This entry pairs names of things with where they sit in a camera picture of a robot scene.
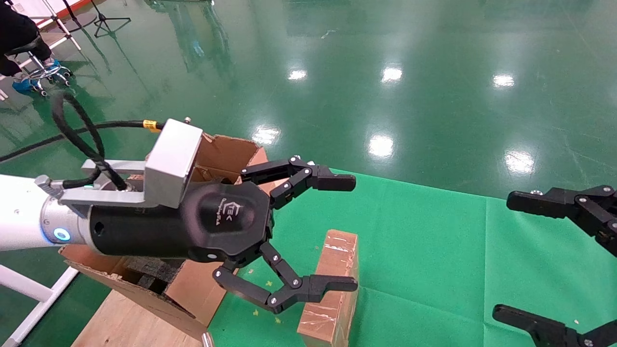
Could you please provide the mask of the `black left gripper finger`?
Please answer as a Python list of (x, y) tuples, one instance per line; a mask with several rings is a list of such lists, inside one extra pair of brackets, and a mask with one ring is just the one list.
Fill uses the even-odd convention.
[(239, 265), (230, 260), (225, 260), (222, 266), (214, 270), (213, 278), (227, 292), (273, 314), (280, 314), (296, 303), (319, 303), (330, 291), (354, 292), (358, 289), (358, 282), (354, 277), (317, 274), (298, 276), (269, 242), (262, 243), (256, 254), (267, 262), (283, 283), (273, 294), (234, 275), (233, 271), (238, 269)]
[(282, 180), (269, 192), (272, 209), (286, 206), (310, 188), (351, 192), (356, 187), (356, 176), (335, 174), (326, 165), (309, 164), (299, 156), (245, 167), (241, 170), (241, 180), (257, 186)]

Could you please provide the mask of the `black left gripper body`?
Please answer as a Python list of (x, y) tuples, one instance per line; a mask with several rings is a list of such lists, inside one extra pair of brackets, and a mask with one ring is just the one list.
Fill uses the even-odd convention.
[(105, 255), (249, 263), (272, 235), (270, 197), (257, 185), (189, 184), (179, 207), (94, 206), (91, 239)]

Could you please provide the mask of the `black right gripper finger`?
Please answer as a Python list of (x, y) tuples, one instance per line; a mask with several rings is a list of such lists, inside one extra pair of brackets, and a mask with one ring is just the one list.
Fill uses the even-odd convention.
[(512, 211), (569, 219), (610, 254), (617, 254), (617, 193), (611, 186), (582, 191), (551, 187), (546, 193), (512, 191), (506, 205)]
[(524, 330), (531, 336), (536, 347), (610, 347), (617, 342), (615, 320), (581, 334), (560, 321), (507, 305), (495, 305), (492, 318)]

